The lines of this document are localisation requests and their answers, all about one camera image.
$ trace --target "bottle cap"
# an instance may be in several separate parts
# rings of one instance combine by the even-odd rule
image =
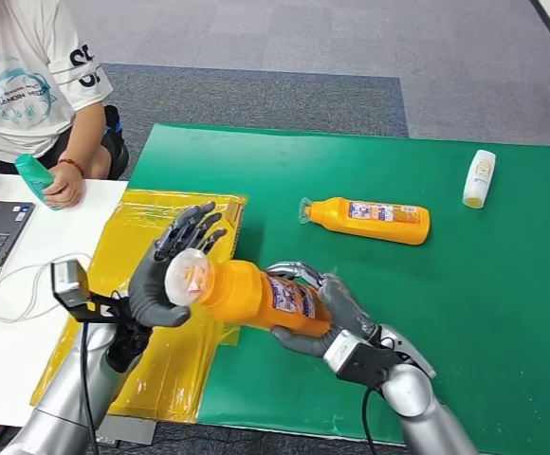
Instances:
[[[205,295],[213,277],[213,268],[205,254],[198,249],[186,249],[168,267],[166,294],[175,305],[188,306]]]
[[[299,221],[301,225],[305,225],[309,222],[310,204],[313,203],[307,197],[303,197],[300,200],[300,207],[298,210],[298,221]]]

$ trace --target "white cable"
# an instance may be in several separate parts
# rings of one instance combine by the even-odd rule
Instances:
[[[41,279],[41,276],[43,274],[43,272],[45,272],[46,269],[49,268],[49,265],[52,263],[55,263],[57,261],[65,261],[67,259],[77,259],[78,256],[81,256],[81,257],[88,259],[89,261],[92,260],[92,258],[90,256],[88,256],[85,253],[70,253],[70,254],[65,254],[63,256],[59,256],[58,258],[52,259],[52,261],[49,261],[49,262],[45,263],[45,264],[26,265],[24,267],[19,268],[18,270],[14,270],[12,272],[9,272],[2,278],[1,278],[1,273],[0,273],[0,284],[1,284],[4,281],[7,280],[8,278],[15,275],[18,272],[21,272],[23,270],[28,270],[30,268],[39,267],[39,270],[36,271],[36,273],[34,275],[34,279],[33,280],[33,295],[31,296],[29,304],[27,305],[27,307],[24,309],[24,311],[23,311],[21,315],[17,316],[15,318],[5,318],[5,317],[0,316],[0,321],[4,322],[5,324],[15,324],[18,322],[25,322],[27,320],[40,318],[43,315],[46,315],[47,313],[49,313],[50,311],[52,311],[55,308],[60,306],[58,303],[57,303],[57,304],[55,304],[54,306],[52,306],[51,308],[48,308],[48,310],[42,311],[37,315],[30,316],[33,312],[33,310],[36,307],[36,298],[37,298],[37,290],[39,288],[39,282]]]

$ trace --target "black cable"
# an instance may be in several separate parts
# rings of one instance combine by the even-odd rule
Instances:
[[[92,446],[93,455],[100,455],[98,444],[96,442],[96,427],[94,426],[94,418],[92,416],[92,409],[89,407],[89,392],[88,391],[88,328],[89,324],[83,323],[81,329],[81,387],[83,392],[83,407],[85,409],[85,419],[89,429],[89,443]]]
[[[364,424],[364,433],[366,433],[366,439],[368,440],[368,445],[370,447],[370,450],[372,450],[372,453],[373,453],[374,455],[378,455],[376,453],[376,448],[372,441],[372,435],[369,434],[369,427],[368,426],[368,399],[369,399],[369,395],[372,391],[374,391],[374,389],[368,387],[366,389],[366,393],[364,393],[364,400],[362,403],[362,423]]]

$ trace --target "orange plastic bottle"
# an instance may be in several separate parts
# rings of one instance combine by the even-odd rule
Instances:
[[[330,321],[310,286],[270,277],[246,261],[213,264],[196,249],[172,261],[166,274],[166,292],[176,305],[197,301],[215,319],[261,329],[281,325],[320,336]]]
[[[311,221],[328,230],[388,240],[400,244],[424,242],[431,223],[422,207],[350,201],[332,197],[322,202],[300,201],[301,223]]]

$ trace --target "knee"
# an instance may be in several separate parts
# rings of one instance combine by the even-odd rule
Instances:
[[[88,165],[85,178],[105,180],[110,170],[110,161],[110,154],[102,145],[99,145]]]

